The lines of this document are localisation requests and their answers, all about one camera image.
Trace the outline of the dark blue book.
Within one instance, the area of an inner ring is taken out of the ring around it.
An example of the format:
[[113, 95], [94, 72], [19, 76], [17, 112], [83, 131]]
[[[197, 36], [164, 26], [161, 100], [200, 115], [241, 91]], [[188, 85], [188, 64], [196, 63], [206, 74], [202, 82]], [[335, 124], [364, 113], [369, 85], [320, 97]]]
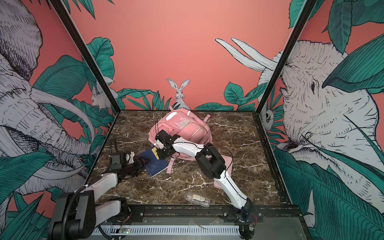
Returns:
[[161, 173], [169, 166], [166, 159], [160, 159], [156, 147], [152, 147], [151, 149], [141, 153], [140, 157], [147, 161], [146, 171], [151, 178]]

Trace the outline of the pink student backpack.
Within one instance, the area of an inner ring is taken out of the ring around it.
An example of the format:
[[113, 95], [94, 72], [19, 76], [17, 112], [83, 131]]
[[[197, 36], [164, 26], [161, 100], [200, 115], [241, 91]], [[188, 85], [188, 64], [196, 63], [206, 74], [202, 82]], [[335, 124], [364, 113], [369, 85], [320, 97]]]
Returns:
[[211, 144], [213, 137], [207, 124], [209, 117], [207, 115], [204, 120], [201, 120], [190, 110], [172, 110], [165, 117], [157, 121], [149, 132], [149, 141], [154, 145], [154, 148], [152, 148], [153, 154], [158, 160], [165, 158], [160, 157], [157, 152], [160, 146], [157, 144], [156, 135], [162, 130], [170, 136], [179, 135], [186, 141], [197, 145]]

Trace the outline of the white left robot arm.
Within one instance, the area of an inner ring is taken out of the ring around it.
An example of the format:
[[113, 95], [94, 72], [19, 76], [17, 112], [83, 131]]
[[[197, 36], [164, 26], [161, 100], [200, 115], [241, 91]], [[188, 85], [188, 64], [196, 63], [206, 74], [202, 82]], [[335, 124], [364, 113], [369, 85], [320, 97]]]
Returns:
[[73, 193], [62, 194], [56, 202], [48, 239], [86, 239], [95, 228], [111, 218], [122, 222], [131, 218], [132, 210], [123, 198], [116, 198], [101, 205], [97, 205], [96, 201], [121, 183], [125, 177], [138, 176], [148, 163], [150, 160], [147, 158], [134, 157], [133, 162], [125, 165], [111, 164], [109, 170], [94, 182], [82, 186]]

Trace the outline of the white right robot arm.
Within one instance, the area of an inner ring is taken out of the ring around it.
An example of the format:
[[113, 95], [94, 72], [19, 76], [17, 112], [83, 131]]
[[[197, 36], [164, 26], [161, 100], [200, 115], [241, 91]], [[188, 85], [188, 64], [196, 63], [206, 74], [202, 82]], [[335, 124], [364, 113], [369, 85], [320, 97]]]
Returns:
[[196, 144], [179, 135], [171, 136], [165, 131], [160, 131], [156, 135], [155, 146], [161, 159], [173, 154], [184, 154], [194, 158], [202, 173], [207, 178], [219, 183], [225, 191], [232, 206], [237, 209], [238, 220], [244, 223], [249, 220], [254, 204], [235, 184], [229, 175], [223, 156], [216, 147], [210, 143], [206, 145]]

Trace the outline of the pink pencil case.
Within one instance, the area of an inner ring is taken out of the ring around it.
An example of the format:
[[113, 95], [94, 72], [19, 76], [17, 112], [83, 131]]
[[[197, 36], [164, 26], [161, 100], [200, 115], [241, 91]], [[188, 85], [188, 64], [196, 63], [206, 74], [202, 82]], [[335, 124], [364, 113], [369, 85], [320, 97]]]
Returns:
[[[222, 157], [225, 160], [226, 171], [231, 176], [232, 175], [232, 168], [233, 168], [233, 158], [229, 157], [229, 156], [224, 156], [224, 155], [222, 155]], [[216, 180], [214, 180], [214, 187], [219, 189], [219, 190], [223, 189]]]

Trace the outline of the clear plastic eraser box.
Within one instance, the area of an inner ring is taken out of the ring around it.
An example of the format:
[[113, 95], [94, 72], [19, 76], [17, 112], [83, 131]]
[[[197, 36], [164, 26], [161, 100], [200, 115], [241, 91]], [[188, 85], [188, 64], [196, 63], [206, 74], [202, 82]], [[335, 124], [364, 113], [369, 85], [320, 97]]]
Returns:
[[186, 193], [185, 199], [195, 205], [200, 205], [202, 207], [209, 207], [211, 200], [199, 194]]

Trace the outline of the white ventilation grille strip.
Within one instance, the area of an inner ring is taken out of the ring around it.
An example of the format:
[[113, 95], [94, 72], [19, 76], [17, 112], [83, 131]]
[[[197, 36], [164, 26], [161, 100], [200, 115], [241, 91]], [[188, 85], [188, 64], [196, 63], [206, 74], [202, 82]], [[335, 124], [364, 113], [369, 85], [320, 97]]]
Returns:
[[126, 225], [102, 226], [110, 236], [165, 236], [165, 235], [197, 235], [197, 236], [240, 236], [237, 226], [198, 226], [198, 225]]

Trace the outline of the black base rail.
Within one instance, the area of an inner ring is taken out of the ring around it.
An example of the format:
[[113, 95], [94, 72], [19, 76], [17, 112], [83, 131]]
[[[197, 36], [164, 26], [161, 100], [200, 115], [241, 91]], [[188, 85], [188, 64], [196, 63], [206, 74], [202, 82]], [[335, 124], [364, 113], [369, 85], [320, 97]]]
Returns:
[[304, 217], [295, 205], [255, 205], [248, 214], [242, 214], [231, 205], [129, 205], [132, 215], [128, 224], [142, 223], [144, 218], [221, 218], [239, 224], [262, 223], [266, 218], [296, 218], [304, 223]]

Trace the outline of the black frame post left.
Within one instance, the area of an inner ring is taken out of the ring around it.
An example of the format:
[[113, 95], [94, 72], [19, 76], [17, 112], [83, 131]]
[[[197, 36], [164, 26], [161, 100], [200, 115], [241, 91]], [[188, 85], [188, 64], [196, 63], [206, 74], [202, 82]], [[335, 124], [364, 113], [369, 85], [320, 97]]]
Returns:
[[74, 24], [65, 4], [62, 1], [59, 0], [50, 0], [51, 5], [55, 9], [57, 15], [59, 16], [61, 22], [65, 26], [66, 30], [70, 34], [72, 40], [74, 41], [75, 45], [77, 46], [78, 50], [80, 51], [82, 57], [84, 58], [85, 62], [87, 63], [88, 67], [90, 68], [92, 74], [98, 81], [98, 83], [101, 85], [102, 90], [106, 94], [108, 100], [112, 104], [112, 109], [117, 113], [117, 115], [121, 112], [121, 109], [115, 99], [115, 97], [112, 95], [111, 90], [109, 89], [109, 86], [104, 80], [104, 77], [93, 58], [92, 54], [90, 53], [84, 39], [82, 38], [81, 34], [79, 33], [76, 25]]

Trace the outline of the black frame post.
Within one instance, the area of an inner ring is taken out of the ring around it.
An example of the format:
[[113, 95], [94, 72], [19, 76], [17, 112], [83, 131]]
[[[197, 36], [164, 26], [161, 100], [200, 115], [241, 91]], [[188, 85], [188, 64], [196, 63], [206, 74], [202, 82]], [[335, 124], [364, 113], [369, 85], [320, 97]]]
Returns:
[[121, 112], [121, 109], [115, 99], [115, 97], [112, 95], [111, 90], [109, 89], [109, 86], [104, 80], [104, 77], [93, 58], [92, 54], [90, 53], [84, 39], [82, 38], [81, 34], [79, 33], [76, 25], [74, 24], [65, 4], [62, 1], [59, 0], [50, 0], [51, 5], [55, 9], [57, 15], [59, 16], [61, 22], [65, 26], [66, 30], [70, 34], [72, 40], [74, 41], [75, 45], [77, 46], [78, 50], [80, 51], [82, 57], [84, 58], [85, 62], [87, 63], [88, 67], [90, 68], [92, 74], [98, 81], [98, 83], [101, 85], [102, 90], [106, 94], [108, 100], [112, 104], [112, 109], [117, 113], [117, 115]]
[[283, 71], [284, 65], [286, 64], [315, 4], [316, 0], [307, 0], [304, 2], [304, 6], [301, 9], [300, 15], [297, 19], [297, 22], [295, 23], [295, 26], [291, 32], [291, 35], [286, 43], [286, 46], [282, 52], [282, 55], [278, 61], [278, 64], [272, 74], [272, 77], [266, 87], [266, 90], [263, 94], [263, 97], [261, 101], [259, 102], [258, 108], [256, 109], [256, 114], [259, 115], [268, 99], [268, 96], [273, 90], [273, 87], [275, 86], [276, 81], [279, 79], [280, 74]]

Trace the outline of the black frame post right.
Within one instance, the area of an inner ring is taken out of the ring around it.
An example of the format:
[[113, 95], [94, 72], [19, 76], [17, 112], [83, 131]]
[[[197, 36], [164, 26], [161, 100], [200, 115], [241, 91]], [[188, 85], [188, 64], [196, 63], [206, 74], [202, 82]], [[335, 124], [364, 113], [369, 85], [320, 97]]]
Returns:
[[304, 2], [304, 6], [301, 9], [300, 15], [297, 19], [297, 22], [295, 23], [295, 26], [291, 32], [291, 35], [286, 43], [286, 46], [282, 52], [282, 55], [278, 61], [278, 64], [272, 74], [272, 77], [266, 87], [266, 90], [263, 94], [263, 97], [261, 101], [259, 102], [258, 108], [256, 109], [256, 114], [259, 115], [268, 99], [268, 96], [273, 90], [273, 87], [275, 86], [276, 81], [279, 79], [280, 74], [283, 71], [284, 65], [286, 64], [315, 4], [316, 0], [307, 0]]

